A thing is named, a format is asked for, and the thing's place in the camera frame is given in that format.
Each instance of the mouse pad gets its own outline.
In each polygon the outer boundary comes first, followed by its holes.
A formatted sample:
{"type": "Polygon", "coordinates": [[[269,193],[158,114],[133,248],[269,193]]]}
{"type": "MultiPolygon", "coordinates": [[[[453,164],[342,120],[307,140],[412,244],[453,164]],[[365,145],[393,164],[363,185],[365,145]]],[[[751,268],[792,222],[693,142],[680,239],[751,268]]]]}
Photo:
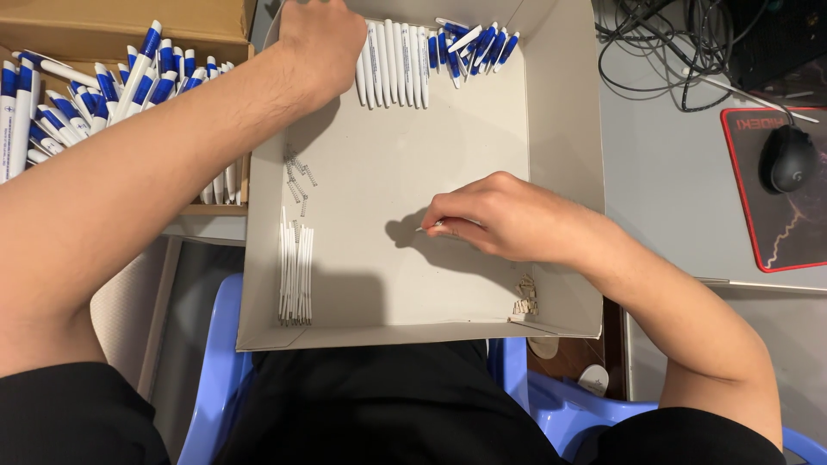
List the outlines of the mouse pad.
{"type": "Polygon", "coordinates": [[[765,273],[827,265],[827,108],[796,108],[821,124],[796,119],[819,152],[817,171],[801,189],[776,194],[758,177],[758,161],[770,131],[788,124],[770,108],[721,112],[729,156],[747,217],[755,261],[765,273]]]}

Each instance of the gray desk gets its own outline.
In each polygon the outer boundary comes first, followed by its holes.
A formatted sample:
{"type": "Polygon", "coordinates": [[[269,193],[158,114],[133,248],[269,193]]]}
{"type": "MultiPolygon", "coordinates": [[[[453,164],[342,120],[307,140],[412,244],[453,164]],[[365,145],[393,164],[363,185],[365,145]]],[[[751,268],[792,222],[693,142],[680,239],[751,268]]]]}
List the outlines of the gray desk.
{"type": "MultiPolygon", "coordinates": [[[[677,58],[669,57],[667,63],[680,70],[677,58]]],[[[612,45],[604,68],[620,84],[654,88],[665,81],[663,65],[652,62],[655,67],[612,45]]],[[[827,289],[827,267],[768,274],[755,264],[719,119],[724,108],[755,105],[731,98],[710,110],[683,113],[678,109],[681,91],[672,91],[674,99],[669,93],[651,98],[600,86],[606,214],[693,276],[827,289]]],[[[721,95],[720,89],[699,83],[688,104],[711,103],[721,95]]]]}

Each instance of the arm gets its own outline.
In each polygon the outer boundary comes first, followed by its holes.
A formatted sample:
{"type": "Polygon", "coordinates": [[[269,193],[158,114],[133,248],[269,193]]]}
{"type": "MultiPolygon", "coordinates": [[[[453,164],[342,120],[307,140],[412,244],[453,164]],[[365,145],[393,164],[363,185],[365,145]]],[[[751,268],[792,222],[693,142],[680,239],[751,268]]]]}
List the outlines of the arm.
{"type": "Polygon", "coordinates": [[[430,236],[454,234],[510,260],[579,271],[623,305],[669,358],[661,407],[723,416],[781,448],[775,375],[758,334],[715,293],[605,216],[494,173],[434,197],[422,227],[430,236]],[[433,226],[442,218],[442,226],[433,226]]]}
{"type": "Polygon", "coordinates": [[[0,377],[105,362],[93,293],[227,165],[349,89],[365,35],[342,0],[290,0],[256,58],[0,186],[0,377]]]}

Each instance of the hand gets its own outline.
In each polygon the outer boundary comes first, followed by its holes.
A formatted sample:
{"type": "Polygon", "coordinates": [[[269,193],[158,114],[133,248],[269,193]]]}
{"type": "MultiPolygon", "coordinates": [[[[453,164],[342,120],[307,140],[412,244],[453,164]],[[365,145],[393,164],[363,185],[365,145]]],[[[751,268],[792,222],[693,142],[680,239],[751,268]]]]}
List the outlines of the hand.
{"type": "Polygon", "coordinates": [[[289,54],[289,80],[302,89],[308,113],[353,85],[366,37],[365,18],[348,10],[344,0],[285,0],[276,45],[289,54]]]}
{"type": "Polygon", "coordinates": [[[434,196],[422,221],[430,237],[451,234],[512,261],[575,268],[600,259],[595,245],[608,225],[603,215],[503,171],[434,196]]]}

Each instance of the computer mouse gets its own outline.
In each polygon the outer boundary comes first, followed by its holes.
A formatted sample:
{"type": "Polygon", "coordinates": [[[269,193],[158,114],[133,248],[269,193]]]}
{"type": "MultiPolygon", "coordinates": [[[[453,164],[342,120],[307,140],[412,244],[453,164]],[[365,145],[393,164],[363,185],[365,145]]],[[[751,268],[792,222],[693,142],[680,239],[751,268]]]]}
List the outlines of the computer mouse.
{"type": "Polygon", "coordinates": [[[793,192],[816,172],[818,160],[810,134],[790,124],[773,129],[758,163],[761,182],[775,193],[793,192]]]}

